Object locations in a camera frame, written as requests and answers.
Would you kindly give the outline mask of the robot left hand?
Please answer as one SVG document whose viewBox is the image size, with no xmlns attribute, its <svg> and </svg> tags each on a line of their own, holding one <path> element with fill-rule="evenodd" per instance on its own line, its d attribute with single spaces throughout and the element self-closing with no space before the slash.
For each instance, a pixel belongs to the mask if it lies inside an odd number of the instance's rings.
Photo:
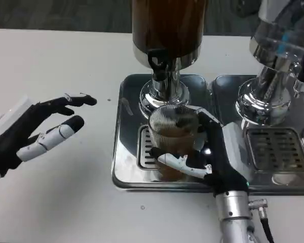
<svg viewBox="0 0 304 243">
<path fill-rule="evenodd" d="M 22 98 L 0 117 L 0 178 L 22 162 L 32 160 L 56 147 L 85 124 L 71 107 L 94 106 L 97 100 L 90 95 L 64 94 L 45 102 L 33 103 Z M 63 123 L 37 135 L 32 133 L 53 114 L 69 116 Z"/>
</svg>

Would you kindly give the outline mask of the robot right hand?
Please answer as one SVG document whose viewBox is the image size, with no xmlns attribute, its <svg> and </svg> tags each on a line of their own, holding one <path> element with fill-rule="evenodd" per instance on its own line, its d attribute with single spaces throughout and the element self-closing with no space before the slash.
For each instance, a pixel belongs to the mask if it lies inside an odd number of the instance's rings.
<svg viewBox="0 0 304 243">
<path fill-rule="evenodd" d="M 152 140 L 149 151 L 165 181 L 187 175 L 210 187 L 215 195 L 248 192 L 247 179 L 232 165 L 225 126 L 206 108 L 164 105 L 148 118 Z"/>
</svg>

